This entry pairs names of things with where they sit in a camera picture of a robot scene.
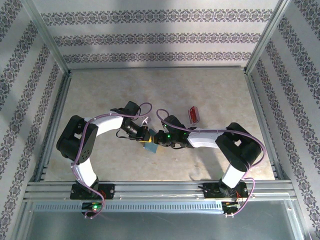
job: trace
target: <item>black bracket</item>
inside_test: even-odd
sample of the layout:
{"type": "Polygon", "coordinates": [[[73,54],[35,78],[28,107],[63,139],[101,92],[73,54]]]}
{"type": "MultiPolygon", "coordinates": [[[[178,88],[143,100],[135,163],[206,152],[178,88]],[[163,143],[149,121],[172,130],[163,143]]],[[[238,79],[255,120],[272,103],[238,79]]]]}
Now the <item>black bracket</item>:
{"type": "Polygon", "coordinates": [[[238,183],[235,188],[226,189],[221,182],[206,182],[198,186],[203,190],[205,199],[221,198],[247,198],[249,196],[247,185],[244,181],[238,183]]]}
{"type": "MultiPolygon", "coordinates": [[[[106,200],[114,198],[115,195],[115,185],[111,183],[99,183],[97,191],[101,193],[106,200]]],[[[92,194],[84,190],[79,183],[72,185],[71,200],[101,200],[101,197],[97,194],[92,194]]]]}

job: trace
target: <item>red object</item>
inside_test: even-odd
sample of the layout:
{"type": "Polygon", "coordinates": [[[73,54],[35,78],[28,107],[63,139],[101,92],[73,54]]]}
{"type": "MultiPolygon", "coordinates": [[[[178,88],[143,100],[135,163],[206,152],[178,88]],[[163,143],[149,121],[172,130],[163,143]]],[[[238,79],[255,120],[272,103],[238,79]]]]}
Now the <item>red object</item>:
{"type": "Polygon", "coordinates": [[[189,113],[189,119],[191,124],[196,124],[200,121],[200,116],[198,112],[198,108],[196,106],[193,106],[188,110],[189,113]]]}

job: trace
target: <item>concrete floor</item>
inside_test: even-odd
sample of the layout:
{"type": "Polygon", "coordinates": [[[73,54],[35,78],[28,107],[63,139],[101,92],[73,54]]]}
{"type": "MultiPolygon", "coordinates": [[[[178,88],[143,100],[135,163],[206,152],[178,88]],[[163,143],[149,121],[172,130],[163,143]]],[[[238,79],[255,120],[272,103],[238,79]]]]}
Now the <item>concrete floor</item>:
{"type": "MultiPolygon", "coordinates": [[[[168,110],[188,128],[188,109],[197,106],[201,118],[197,127],[220,129],[237,122],[263,140],[240,68],[171,68],[74,71],[55,142],[71,116],[94,117],[128,101],[153,104],[150,127],[156,131],[162,129],[157,109],[168,110]]],[[[98,136],[90,157],[101,181],[218,180],[229,164],[219,149],[159,146],[154,154],[115,134],[114,130],[98,136]]],[[[54,147],[45,180],[73,181],[70,163],[54,147]]],[[[273,180],[269,159],[247,176],[273,180]]]]}

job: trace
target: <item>vented panel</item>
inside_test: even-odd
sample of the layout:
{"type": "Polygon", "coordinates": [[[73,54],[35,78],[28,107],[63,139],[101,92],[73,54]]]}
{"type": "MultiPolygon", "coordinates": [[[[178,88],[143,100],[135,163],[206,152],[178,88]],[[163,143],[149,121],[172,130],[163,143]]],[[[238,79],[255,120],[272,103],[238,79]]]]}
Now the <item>vented panel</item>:
{"type": "MultiPolygon", "coordinates": [[[[77,212],[82,203],[37,203],[37,212],[77,212]]],[[[109,202],[105,212],[192,212],[192,211],[220,211],[221,201],[206,202],[109,202]]]]}

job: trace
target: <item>striped wall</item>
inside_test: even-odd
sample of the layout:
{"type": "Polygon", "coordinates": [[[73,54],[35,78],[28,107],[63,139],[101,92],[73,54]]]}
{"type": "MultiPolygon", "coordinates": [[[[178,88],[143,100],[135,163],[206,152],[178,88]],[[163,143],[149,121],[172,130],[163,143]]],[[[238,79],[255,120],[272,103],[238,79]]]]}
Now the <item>striped wall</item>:
{"type": "Polygon", "coordinates": [[[320,239],[320,0],[293,0],[251,76],[276,154],[320,239]]]}
{"type": "Polygon", "coordinates": [[[277,2],[34,1],[71,69],[245,66],[277,2]]]}
{"type": "Polygon", "coordinates": [[[9,239],[63,73],[19,0],[0,0],[0,240],[9,239]]]}

